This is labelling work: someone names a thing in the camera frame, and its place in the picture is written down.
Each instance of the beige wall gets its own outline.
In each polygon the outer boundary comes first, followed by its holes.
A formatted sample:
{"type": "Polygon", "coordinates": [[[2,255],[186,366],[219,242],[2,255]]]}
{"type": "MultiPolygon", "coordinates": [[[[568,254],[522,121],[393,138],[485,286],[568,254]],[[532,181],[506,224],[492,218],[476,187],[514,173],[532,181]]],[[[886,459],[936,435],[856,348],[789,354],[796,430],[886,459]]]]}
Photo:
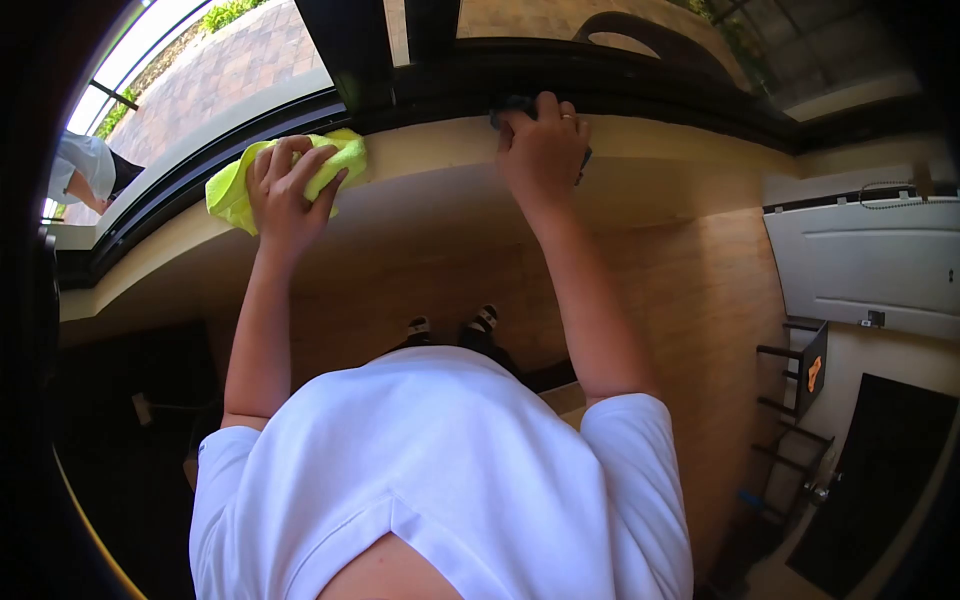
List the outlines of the beige wall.
{"type": "MultiPolygon", "coordinates": [[[[797,332],[791,338],[791,346],[801,348],[806,335],[809,334],[797,332]]],[[[823,391],[804,416],[801,425],[825,437],[836,436],[834,459],[838,458],[847,439],[863,373],[960,396],[958,366],[960,346],[949,342],[857,325],[830,324],[827,379],[823,391]]],[[[793,388],[788,386],[786,396],[792,398],[793,394],[793,388]]],[[[849,599],[875,597],[900,563],[940,488],[949,454],[956,444],[958,429],[960,420],[954,419],[944,452],[913,513],[873,570],[848,596],[849,599]]],[[[802,447],[791,448],[785,444],[782,452],[801,458],[803,450],[802,447]]],[[[789,539],[770,558],[751,570],[747,577],[751,587],[749,598],[829,598],[785,564],[812,516],[813,511],[808,511],[789,539]]]]}

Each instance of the shoe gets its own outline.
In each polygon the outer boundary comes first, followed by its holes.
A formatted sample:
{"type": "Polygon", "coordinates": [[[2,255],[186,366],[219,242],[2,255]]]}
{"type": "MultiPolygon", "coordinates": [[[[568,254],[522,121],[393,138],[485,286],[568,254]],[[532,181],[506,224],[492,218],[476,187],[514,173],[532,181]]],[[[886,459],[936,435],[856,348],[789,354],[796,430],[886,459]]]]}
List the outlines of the shoe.
{"type": "Polygon", "coordinates": [[[430,339],[430,320],[420,315],[407,325],[407,339],[425,341],[430,339]]]}
{"type": "Polygon", "coordinates": [[[492,304],[481,306],[476,316],[473,317],[473,321],[467,323],[467,327],[487,334],[493,333],[493,329],[496,327],[496,307],[492,304]]]}

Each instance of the yellow microfiber cloth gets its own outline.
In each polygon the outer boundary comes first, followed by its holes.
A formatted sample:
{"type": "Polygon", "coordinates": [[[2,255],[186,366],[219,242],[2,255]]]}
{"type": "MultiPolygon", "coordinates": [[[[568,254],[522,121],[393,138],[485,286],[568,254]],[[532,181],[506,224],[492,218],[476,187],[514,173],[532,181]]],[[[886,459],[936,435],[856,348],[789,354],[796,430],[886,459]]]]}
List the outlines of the yellow microfiber cloth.
{"type": "MultiPolygon", "coordinates": [[[[348,184],[353,178],[367,168],[367,148],[363,144],[363,137],[351,130],[337,130],[327,135],[309,135],[313,147],[336,146],[337,154],[329,158],[313,176],[303,190],[303,196],[313,202],[324,186],[330,183],[341,169],[348,169],[347,177],[341,186],[348,184]]],[[[206,211],[215,217],[224,219],[236,228],[241,228],[250,235],[256,235],[256,226],[253,224],[253,211],[250,208],[250,196],[247,194],[247,167],[251,165],[256,153],[264,148],[276,144],[272,139],[266,142],[251,144],[243,151],[239,160],[236,160],[206,183],[206,211]]],[[[300,153],[294,152],[294,164],[300,160],[300,153]]],[[[336,216],[337,207],[330,211],[330,217],[336,216]]]]}

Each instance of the wooden chair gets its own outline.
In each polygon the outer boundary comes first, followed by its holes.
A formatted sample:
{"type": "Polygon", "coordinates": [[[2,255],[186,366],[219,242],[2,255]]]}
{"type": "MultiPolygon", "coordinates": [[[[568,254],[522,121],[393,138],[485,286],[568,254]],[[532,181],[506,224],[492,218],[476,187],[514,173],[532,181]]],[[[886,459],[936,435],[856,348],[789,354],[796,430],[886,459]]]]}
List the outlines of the wooden chair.
{"type": "Polygon", "coordinates": [[[760,396],[757,402],[764,406],[769,406],[778,410],[787,416],[793,417],[797,422],[804,416],[813,401],[817,399],[820,391],[824,388],[824,379],[827,377],[827,331],[828,323],[822,325],[808,325],[800,323],[784,323],[787,329],[802,329],[804,331],[816,331],[816,336],[806,345],[803,350],[792,350],[790,348],[776,348],[773,346],[757,346],[756,351],[764,354],[773,354],[774,356],[783,356],[785,358],[794,358],[799,363],[795,372],[783,370],[783,376],[789,377],[797,382],[797,395],[794,399],[793,407],[787,407],[782,402],[772,400],[768,397],[760,396]]]}

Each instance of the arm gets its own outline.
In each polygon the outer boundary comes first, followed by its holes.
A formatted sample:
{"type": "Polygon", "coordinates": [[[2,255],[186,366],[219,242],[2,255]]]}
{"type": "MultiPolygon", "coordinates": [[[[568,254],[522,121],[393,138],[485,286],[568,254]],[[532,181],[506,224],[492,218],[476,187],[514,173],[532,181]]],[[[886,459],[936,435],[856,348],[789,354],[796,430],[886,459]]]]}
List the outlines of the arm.
{"type": "Polygon", "coordinates": [[[73,175],[70,176],[70,182],[66,184],[67,194],[71,196],[76,196],[80,201],[87,206],[89,206],[95,213],[98,215],[103,215],[107,212],[107,208],[110,206],[110,203],[106,200],[101,200],[93,195],[93,190],[90,189],[90,184],[87,182],[84,175],[74,169],[73,175]]]}
{"type": "Polygon", "coordinates": [[[305,135],[284,137],[257,154],[247,190],[260,248],[233,336],[221,427],[262,430],[290,396],[290,280],[300,255],[326,228],[346,169],[310,205],[303,188],[333,146],[313,148],[305,135]],[[293,169],[293,152],[303,158],[293,169]]]}
{"type": "Polygon", "coordinates": [[[570,361],[588,406],[623,394],[658,394],[649,355],[599,251],[573,211],[573,184],[589,141],[573,105],[550,92],[537,121],[507,111],[497,163],[537,236],[560,305],[570,361]],[[562,118],[561,114],[572,118],[562,118]]]}

